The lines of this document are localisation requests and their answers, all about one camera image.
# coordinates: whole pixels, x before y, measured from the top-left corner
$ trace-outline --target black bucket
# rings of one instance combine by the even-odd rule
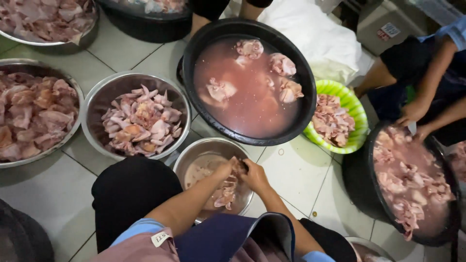
[[[183,39],[191,32],[192,12],[179,14],[135,11],[112,0],[97,0],[110,22],[123,33],[151,43],[168,43]]]
[[[295,122],[287,130],[270,138],[252,138],[236,133],[219,123],[207,112],[198,97],[194,87],[194,65],[201,52],[218,39],[225,37],[244,37],[259,39],[289,57],[296,65],[296,78],[302,86],[303,98],[300,98],[301,108]],[[310,123],[315,111],[316,95],[314,76],[308,62],[299,49],[277,30],[253,20],[240,18],[221,19],[202,27],[189,41],[183,60],[183,80],[189,100],[199,115],[213,128],[223,135],[249,145],[279,145],[292,140],[301,134]]]
[[[367,136],[367,140],[360,150],[345,155],[342,164],[343,181],[348,196],[361,212],[373,219],[393,225],[400,233],[404,234],[403,226],[395,222],[396,217],[382,196],[374,171],[373,151],[377,135],[390,124],[392,123],[388,121],[378,123]],[[424,145],[441,163],[445,180],[450,185],[457,200],[449,202],[450,215],[445,229],[439,235],[426,238],[414,234],[412,240],[422,245],[440,247],[453,240],[461,224],[459,184],[437,142],[429,136],[425,139]]]

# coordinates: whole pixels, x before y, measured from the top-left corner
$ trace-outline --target shirt sleeve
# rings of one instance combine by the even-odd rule
[[[466,15],[461,16],[452,24],[441,28],[436,34],[438,38],[449,35],[458,48],[458,52],[466,49]]]
[[[132,224],[130,228],[124,231],[119,237],[117,237],[111,246],[115,246],[116,244],[119,244],[120,242],[130,237],[133,237],[137,234],[145,233],[145,232],[157,233],[163,228],[164,226],[162,224],[153,220],[152,218],[140,219],[136,221],[134,224]]]
[[[311,251],[302,257],[306,262],[335,262],[329,255],[320,251]]]

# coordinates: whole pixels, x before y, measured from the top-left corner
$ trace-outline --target person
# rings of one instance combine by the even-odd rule
[[[249,171],[240,180],[267,213],[258,219],[215,214],[196,226],[204,204],[232,172],[230,162],[186,191],[158,160],[134,156],[108,167],[91,190],[99,253],[91,261],[293,261],[295,250],[307,262],[356,262],[345,238],[308,219],[298,221],[262,166],[244,162]]]
[[[244,0],[241,3],[241,9],[238,17],[249,20],[257,20],[264,9],[272,3],[273,0]],[[222,15],[230,0],[191,0],[189,5],[192,9],[192,27],[190,37],[196,34],[206,24],[217,21]],[[177,79],[180,84],[183,83],[181,74],[183,57],[178,62]]]
[[[367,93],[380,120],[417,122],[418,141],[429,134],[445,146],[466,140],[465,49],[463,15],[434,35],[409,36],[384,51],[355,94]]]

